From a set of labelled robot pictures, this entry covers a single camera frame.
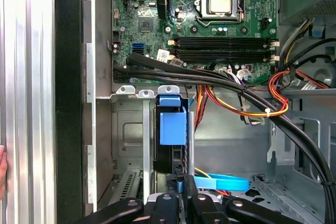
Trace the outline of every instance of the black clamp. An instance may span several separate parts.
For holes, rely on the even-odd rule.
[[[321,182],[322,186],[336,186],[336,182]]]
[[[290,81],[294,81],[296,75],[296,68],[295,67],[290,67],[289,68],[289,79]]]
[[[241,90],[241,92],[238,95],[241,97],[247,89],[248,86],[244,85],[243,90]]]

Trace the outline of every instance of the yellow wire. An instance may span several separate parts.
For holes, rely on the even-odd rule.
[[[208,173],[202,171],[201,169],[198,169],[198,168],[195,167],[195,170],[198,171],[198,172],[200,172],[200,173],[202,173],[204,176],[206,176],[208,178],[211,178]]]
[[[303,28],[303,31],[305,31],[313,22],[314,22],[314,20],[315,19],[313,19],[313,20],[311,20],[310,22],[308,22],[307,24],[306,24],[306,26]],[[287,56],[286,56],[286,60],[285,60],[285,63],[288,63],[288,60],[289,60],[289,55],[290,55],[290,53],[292,52],[292,50],[293,50],[293,48],[294,48],[294,46],[295,46],[295,44],[297,43],[298,41],[296,40],[294,43],[293,43],[293,45],[290,47],[290,49],[289,49],[289,51],[288,51],[288,53],[287,53]]]
[[[251,116],[251,117],[255,117],[255,118],[259,118],[261,116],[267,116],[268,114],[267,113],[246,113],[246,112],[242,112],[241,110],[237,110],[235,107],[232,107],[231,105],[227,104],[226,102],[222,101],[220,98],[218,98],[214,91],[212,89],[210,89],[210,92],[212,93],[212,95],[214,95],[216,97],[216,99],[221,102],[223,105],[229,107],[230,109],[232,110],[235,110],[241,114],[244,114],[244,115],[247,115],[247,116]],[[284,114],[286,111],[288,111],[289,107],[288,107],[288,104],[286,104],[286,107],[283,111],[276,111],[276,112],[270,112],[269,115],[270,116],[276,116],[276,115],[282,115]]]

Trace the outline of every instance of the mounting screw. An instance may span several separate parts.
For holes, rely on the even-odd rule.
[[[242,207],[243,206],[243,203],[239,200],[234,200],[233,201],[233,205],[235,205],[236,207]]]
[[[205,196],[204,195],[202,195],[202,194],[200,194],[200,195],[198,195],[198,197],[197,197],[199,200],[205,200],[206,198],[205,198]]]
[[[170,28],[170,26],[166,26],[166,28],[164,29],[164,31],[165,31],[167,34],[169,34],[169,33],[172,31],[172,29]]]

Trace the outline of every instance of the cable clip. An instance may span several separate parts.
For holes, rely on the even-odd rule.
[[[322,186],[336,186],[336,182],[321,182]]]
[[[270,108],[266,108],[265,112],[267,114],[266,117],[269,118],[271,116],[271,109]]]
[[[294,81],[295,74],[296,74],[296,68],[295,67],[290,67],[290,69],[289,69],[289,79],[290,79],[291,82]]]
[[[242,96],[242,94],[245,92],[245,90],[248,89],[248,86],[244,85],[244,88],[242,89],[242,91],[238,94],[239,96]]]

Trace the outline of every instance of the ventilation holes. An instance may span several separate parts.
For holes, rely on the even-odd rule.
[[[126,195],[128,194],[128,191],[130,189],[133,177],[134,177],[134,174],[129,174],[128,175],[128,178],[126,180],[126,184],[125,184],[125,186],[123,188],[122,194],[121,194],[121,196],[120,196],[119,199],[126,198]]]
[[[303,16],[329,16],[336,15],[336,0],[322,0],[314,7],[303,12]]]

